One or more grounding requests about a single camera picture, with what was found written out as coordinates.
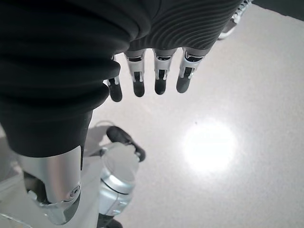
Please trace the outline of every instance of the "screw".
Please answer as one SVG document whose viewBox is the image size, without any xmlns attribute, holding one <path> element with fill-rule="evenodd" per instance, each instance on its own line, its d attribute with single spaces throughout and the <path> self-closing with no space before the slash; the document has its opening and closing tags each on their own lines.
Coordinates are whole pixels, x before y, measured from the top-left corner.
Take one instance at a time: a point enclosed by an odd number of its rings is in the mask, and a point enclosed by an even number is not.
<svg viewBox="0 0 304 228">
<path fill-rule="evenodd" d="M 73 191 L 70 194 L 70 197 L 74 197 L 79 190 L 80 190 L 80 186 L 78 185 L 76 188 L 73 189 Z"/>
</svg>

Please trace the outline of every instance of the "silver metal joint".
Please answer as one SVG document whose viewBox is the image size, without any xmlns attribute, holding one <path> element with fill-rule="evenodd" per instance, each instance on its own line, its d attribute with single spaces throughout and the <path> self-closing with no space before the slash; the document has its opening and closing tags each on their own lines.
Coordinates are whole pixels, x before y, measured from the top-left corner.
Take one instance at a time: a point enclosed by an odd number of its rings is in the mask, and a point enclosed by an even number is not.
<svg viewBox="0 0 304 228">
<path fill-rule="evenodd" d="M 183 51 L 184 54 L 180 63 L 179 77 L 180 78 L 187 77 L 188 79 L 191 79 L 193 73 L 196 71 L 200 62 L 205 56 L 193 55 L 185 48 L 183 49 Z"/>
<path fill-rule="evenodd" d="M 155 79 L 163 80 L 167 79 L 168 72 L 170 70 L 170 65 L 172 61 L 172 56 L 175 53 L 176 49 L 173 50 L 153 50 L 154 52 L 154 71 Z M 164 71 L 164 74 L 160 76 L 160 70 Z"/>
<path fill-rule="evenodd" d="M 67 223 L 80 200 L 81 147 L 43 158 L 18 155 L 28 195 L 55 225 Z"/>
<path fill-rule="evenodd" d="M 129 57 L 127 55 L 126 59 L 129 65 L 130 74 L 133 82 L 143 82 L 144 74 L 144 53 L 141 53 L 139 56 Z"/>
<path fill-rule="evenodd" d="M 132 199 L 139 160 L 132 145 L 120 142 L 104 146 L 101 157 L 99 213 L 108 216 L 120 214 Z"/>
</svg>

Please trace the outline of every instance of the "floor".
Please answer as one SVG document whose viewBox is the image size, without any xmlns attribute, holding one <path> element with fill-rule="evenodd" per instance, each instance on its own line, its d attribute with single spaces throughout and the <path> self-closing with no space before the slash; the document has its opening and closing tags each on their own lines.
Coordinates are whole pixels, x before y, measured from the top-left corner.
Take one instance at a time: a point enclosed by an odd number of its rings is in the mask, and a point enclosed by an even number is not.
<svg viewBox="0 0 304 228">
<path fill-rule="evenodd" d="M 184 94 L 181 54 L 159 96 L 147 51 L 142 98 L 118 55 L 123 100 L 94 111 L 89 150 L 113 122 L 147 152 L 117 219 L 124 228 L 304 227 L 304 22 L 252 6 Z"/>
</svg>

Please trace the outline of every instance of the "robotic hand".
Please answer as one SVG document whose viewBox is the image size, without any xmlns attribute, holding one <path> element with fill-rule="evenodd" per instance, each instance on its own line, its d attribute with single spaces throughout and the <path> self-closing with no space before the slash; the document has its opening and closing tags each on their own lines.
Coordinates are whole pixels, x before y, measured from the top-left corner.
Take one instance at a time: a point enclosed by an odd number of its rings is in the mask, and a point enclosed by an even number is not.
<svg viewBox="0 0 304 228">
<path fill-rule="evenodd" d="M 114 55 L 124 52 L 134 93 L 144 94 L 144 53 L 153 48 L 155 92 L 163 94 L 176 48 L 184 50 L 177 91 L 184 93 L 240 0 L 15 0 L 0 2 L 0 123 L 19 155 L 25 187 L 57 225 L 77 210 L 80 171 L 92 112 L 109 93 L 122 99 Z M 107 80 L 109 88 L 103 84 Z M 114 199 L 124 207 L 131 183 L 116 185 L 124 165 L 118 150 L 106 152 L 101 214 Z M 130 173 L 137 170 L 130 157 Z"/>
</svg>

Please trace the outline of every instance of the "white floor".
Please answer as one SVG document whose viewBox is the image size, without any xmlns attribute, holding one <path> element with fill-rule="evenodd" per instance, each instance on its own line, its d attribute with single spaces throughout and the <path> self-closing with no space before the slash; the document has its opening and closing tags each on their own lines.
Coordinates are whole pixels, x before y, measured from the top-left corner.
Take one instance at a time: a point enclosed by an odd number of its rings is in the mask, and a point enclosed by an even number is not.
<svg viewBox="0 0 304 228">
<path fill-rule="evenodd" d="M 119 55 L 123 100 L 94 111 L 89 142 L 109 120 L 147 152 L 117 219 L 124 228 L 304 227 L 304 22 L 251 7 L 182 95 L 181 54 L 159 96 L 146 53 L 142 98 Z"/>
</svg>

